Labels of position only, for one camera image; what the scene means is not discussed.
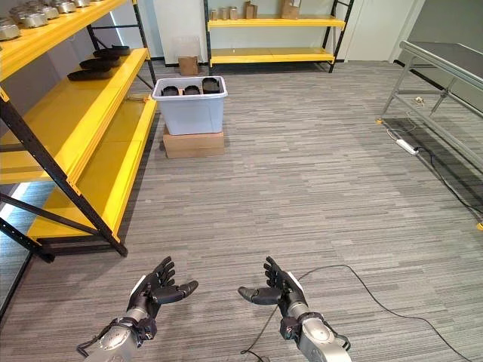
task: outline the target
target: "power strip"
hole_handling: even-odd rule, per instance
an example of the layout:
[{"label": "power strip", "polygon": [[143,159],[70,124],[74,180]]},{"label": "power strip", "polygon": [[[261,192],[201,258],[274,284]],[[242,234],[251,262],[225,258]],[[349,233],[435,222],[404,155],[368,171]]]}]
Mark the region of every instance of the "power strip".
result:
[{"label": "power strip", "polygon": [[404,140],[399,139],[399,140],[396,140],[395,142],[399,145],[399,147],[404,149],[407,153],[412,154],[413,156],[420,153],[417,149],[415,149],[413,146],[411,146],[409,143],[407,143]]}]

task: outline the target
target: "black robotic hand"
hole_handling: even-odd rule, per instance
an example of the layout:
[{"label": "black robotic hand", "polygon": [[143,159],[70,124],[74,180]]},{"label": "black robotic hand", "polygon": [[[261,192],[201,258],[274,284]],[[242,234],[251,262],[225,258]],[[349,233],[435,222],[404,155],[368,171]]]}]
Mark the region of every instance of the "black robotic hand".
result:
[{"label": "black robotic hand", "polygon": [[277,304],[281,315],[286,317],[288,307],[295,302],[307,305],[303,290],[297,279],[288,272],[282,270],[270,256],[266,258],[268,263],[263,264],[266,283],[269,287],[258,289],[239,287],[240,295],[249,302],[260,305]]},{"label": "black robotic hand", "polygon": [[129,299],[127,310],[140,307],[147,311],[150,317],[156,318],[161,304],[174,303],[184,299],[198,287],[198,281],[175,285],[173,276],[174,262],[169,256],[138,282]]}]

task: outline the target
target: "yellow shelf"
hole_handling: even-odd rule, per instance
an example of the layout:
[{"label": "yellow shelf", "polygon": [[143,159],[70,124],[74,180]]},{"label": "yellow shelf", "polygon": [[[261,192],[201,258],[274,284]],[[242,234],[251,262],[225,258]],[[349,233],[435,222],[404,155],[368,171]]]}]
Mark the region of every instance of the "yellow shelf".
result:
[{"label": "yellow shelf", "polygon": [[300,19],[275,19],[273,15],[259,15],[257,19],[210,20],[208,30],[213,28],[241,28],[256,26],[335,26],[344,28],[346,23],[331,15],[304,15]]},{"label": "yellow shelf", "polygon": [[47,26],[35,29],[21,29],[17,39],[3,41],[0,51],[0,81],[15,73],[55,45],[75,34],[80,29],[100,19],[126,0],[102,0],[91,2],[75,13],[61,14],[49,20]]},{"label": "yellow shelf", "polygon": [[334,61],[322,48],[212,49],[211,64]]},{"label": "yellow shelf", "polygon": [[[123,102],[77,183],[114,235],[118,232],[136,178],[155,111],[156,101],[152,99],[146,103]],[[93,227],[57,187],[43,208]],[[33,239],[87,235],[40,216],[27,234]]]},{"label": "yellow shelf", "polygon": [[[32,132],[76,183],[134,77],[146,59],[146,49],[124,57],[114,76],[98,81],[64,79],[24,117]],[[12,132],[0,144],[18,143]],[[27,151],[2,153],[0,184],[50,180]]]}]

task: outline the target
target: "metal pot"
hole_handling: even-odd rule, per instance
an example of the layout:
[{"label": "metal pot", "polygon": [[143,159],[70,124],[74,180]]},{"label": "metal pot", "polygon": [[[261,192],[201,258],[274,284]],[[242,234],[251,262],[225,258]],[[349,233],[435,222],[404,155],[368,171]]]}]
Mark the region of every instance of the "metal pot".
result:
[{"label": "metal pot", "polygon": [[71,2],[71,1],[67,1],[67,0],[54,0],[51,4],[61,14],[73,13],[75,11],[75,4],[73,2]]},{"label": "metal pot", "polygon": [[8,17],[0,17],[0,41],[15,39],[20,36],[20,29]]},{"label": "metal pot", "polygon": [[91,0],[74,0],[74,3],[77,8],[85,8],[91,4]]},{"label": "metal pot", "polygon": [[45,14],[47,19],[57,19],[59,17],[59,11],[51,6],[42,6],[40,11]]},{"label": "metal pot", "polygon": [[22,23],[22,18],[28,14],[27,10],[23,6],[14,6],[9,10],[9,13],[17,24]]},{"label": "metal pot", "polygon": [[22,18],[22,25],[27,29],[39,28],[48,24],[47,16],[44,13],[31,13]]}]

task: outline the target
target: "metal table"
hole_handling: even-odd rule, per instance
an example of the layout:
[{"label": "metal table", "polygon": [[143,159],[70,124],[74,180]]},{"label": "metal table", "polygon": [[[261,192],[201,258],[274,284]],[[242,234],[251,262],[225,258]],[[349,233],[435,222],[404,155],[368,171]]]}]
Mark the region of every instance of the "metal table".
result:
[{"label": "metal table", "polygon": [[[381,113],[381,120],[387,112],[392,100],[397,99],[411,111],[421,117],[423,123],[430,126],[439,136],[444,137],[453,147],[464,154],[476,167],[483,169],[483,159],[469,149],[464,142],[457,139],[453,134],[440,126],[432,114],[438,109],[441,102],[446,98],[458,102],[471,112],[483,118],[483,112],[465,100],[452,93],[452,88],[457,81],[462,81],[472,85],[477,91],[483,91],[483,54],[468,48],[462,44],[451,43],[432,43],[432,42],[409,42],[403,41],[400,44],[403,51],[408,52],[411,58],[406,63],[394,89],[386,102]],[[416,59],[422,60],[424,64],[416,64]],[[451,81],[443,90],[400,90],[404,77],[412,69],[438,68],[451,76]],[[425,115],[416,106],[401,97],[401,94],[439,94],[440,97],[432,107],[429,115]]]}]

